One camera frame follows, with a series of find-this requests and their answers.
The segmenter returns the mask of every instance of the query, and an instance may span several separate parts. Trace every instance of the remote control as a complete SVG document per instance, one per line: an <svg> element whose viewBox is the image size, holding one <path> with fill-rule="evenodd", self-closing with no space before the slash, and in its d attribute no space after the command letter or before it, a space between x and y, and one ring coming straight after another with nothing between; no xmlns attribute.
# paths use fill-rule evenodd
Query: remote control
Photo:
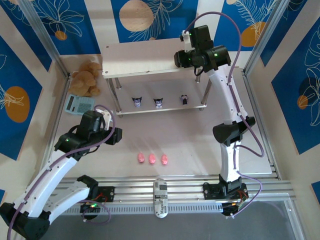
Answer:
<svg viewBox="0 0 320 240"><path fill-rule="evenodd" d="M157 178L153 183L153 206L154 214L163 219L168 215L168 190L167 183L161 178Z"/></svg>

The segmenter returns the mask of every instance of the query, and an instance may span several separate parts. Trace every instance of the shelf leg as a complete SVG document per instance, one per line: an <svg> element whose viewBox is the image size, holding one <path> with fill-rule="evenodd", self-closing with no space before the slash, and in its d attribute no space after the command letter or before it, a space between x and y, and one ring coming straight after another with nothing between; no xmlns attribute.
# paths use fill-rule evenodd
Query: shelf leg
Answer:
<svg viewBox="0 0 320 240"><path fill-rule="evenodd" d="M198 75L199 73L201 72L201 69L197 69L197 71L196 71L196 74ZM195 82L198 84L198 83L200 83L200 78L201 78L201 75L199 75L199 76L197 76L196 78L195 78Z"/></svg>
<svg viewBox="0 0 320 240"><path fill-rule="evenodd" d="M207 100L208 100L209 92L210 92L210 89L211 89L211 85L212 85L212 82L209 79L208 80L208 84L206 85L206 88L205 88L205 91L204 91L204 95L203 95L202 101L201 101L202 105L207 105Z"/></svg>
<svg viewBox="0 0 320 240"><path fill-rule="evenodd" d="M120 84L119 78L115 77L114 80L115 80L116 88L117 88L117 89L121 89L122 86L121 86L121 84Z"/></svg>
<svg viewBox="0 0 320 240"><path fill-rule="evenodd" d="M112 81L112 78L108 78L106 80L106 82L107 82L109 90L111 92L111 97L112 97L112 100L113 100L114 105L115 105L115 110L116 110L117 113L121 113L120 103L118 101L115 85L114 85L114 82Z"/></svg>

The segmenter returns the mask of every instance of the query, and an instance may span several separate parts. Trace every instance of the wooden shelf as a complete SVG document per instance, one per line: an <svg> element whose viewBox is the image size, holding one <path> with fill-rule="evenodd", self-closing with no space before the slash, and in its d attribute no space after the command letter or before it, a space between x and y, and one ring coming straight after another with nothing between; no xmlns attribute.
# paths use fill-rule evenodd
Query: wooden shelf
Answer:
<svg viewBox="0 0 320 240"><path fill-rule="evenodd" d="M196 83L194 77L189 79L171 79L150 82L133 82L116 89L121 112L117 115L139 114L159 111L205 108L201 104L208 80ZM188 96L188 104L183 105L181 95ZM142 97L141 106L135 107L132 98ZM154 99L163 98L161 108L156 108Z"/></svg>
<svg viewBox="0 0 320 240"><path fill-rule="evenodd" d="M103 49L102 75L108 79L183 71L174 59L183 49L179 38L111 44Z"/></svg>

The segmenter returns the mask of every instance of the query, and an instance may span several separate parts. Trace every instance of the white line drawing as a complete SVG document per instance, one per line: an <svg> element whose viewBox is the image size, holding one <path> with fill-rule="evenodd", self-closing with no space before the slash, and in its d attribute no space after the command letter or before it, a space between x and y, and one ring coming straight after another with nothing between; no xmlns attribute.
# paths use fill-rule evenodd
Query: white line drawing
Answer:
<svg viewBox="0 0 320 240"><path fill-rule="evenodd" d="M288 3L288 6L286 6L286 9L284 10L284 13L282 14L282 17L284 17L285 20L288 20L289 12L291 12L291 11L293 11L293 12L299 11L299 9L303 5L304 1L305 0L291 0Z"/></svg>
<svg viewBox="0 0 320 240"><path fill-rule="evenodd" d="M309 78L309 86L303 93L304 97L299 98L298 106L303 109L311 107L310 126L315 127L320 124L320 26L311 38L304 65L307 67L306 74Z"/></svg>
<svg viewBox="0 0 320 240"><path fill-rule="evenodd" d="M2 0L2 2L7 3L5 5L17 19L21 20L26 25L29 25L18 5L15 5L8 0ZM60 31L64 34L68 32L82 37L83 33L77 24L81 23L85 16L76 11L69 10L69 0L34 0L31 3L42 23L49 27L53 35L57 31ZM21 12L23 18L16 16L16 12Z"/></svg>
<svg viewBox="0 0 320 240"><path fill-rule="evenodd" d="M270 15L278 0L264 0L262 7L258 8L256 0L236 0L234 5L238 7L240 16L245 19L247 25L253 27L254 37L257 40L262 32L262 22Z"/></svg>
<svg viewBox="0 0 320 240"><path fill-rule="evenodd" d="M0 70L4 67L6 63L7 56L0 54ZM21 102L24 99L24 97L14 97L8 93L2 88L0 85L0 110L5 107L5 105L10 106L10 104L17 104L20 106L23 106L23 102Z"/></svg>
<svg viewBox="0 0 320 240"><path fill-rule="evenodd" d="M166 24L170 26L170 15L169 13L175 11L181 6L183 0L174 6L176 0L147 0L145 2L153 13L153 22L150 27L143 31L132 31L129 36L130 39L133 39L133 42L136 41L145 41L150 38L157 39L162 31L166 29Z"/></svg>

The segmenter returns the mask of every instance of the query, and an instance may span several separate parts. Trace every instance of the pink eraser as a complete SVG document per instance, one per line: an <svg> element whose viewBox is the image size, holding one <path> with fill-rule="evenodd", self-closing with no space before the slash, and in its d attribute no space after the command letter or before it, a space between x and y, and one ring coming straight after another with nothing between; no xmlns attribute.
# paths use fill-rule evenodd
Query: pink eraser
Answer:
<svg viewBox="0 0 320 240"><path fill-rule="evenodd" d="M140 152L138 154L138 162L143 163L144 161L145 161L145 155L142 152Z"/></svg>
<svg viewBox="0 0 320 240"><path fill-rule="evenodd" d="M149 155L149 163L154 164L155 162L156 162L156 156L153 153L151 153Z"/></svg>
<svg viewBox="0 0 320 240"><path fill-rule="evenodd" d="M161 157L161 163L163 165L166 165L168 163L168 156L163 154L162 157Z"/></svg>

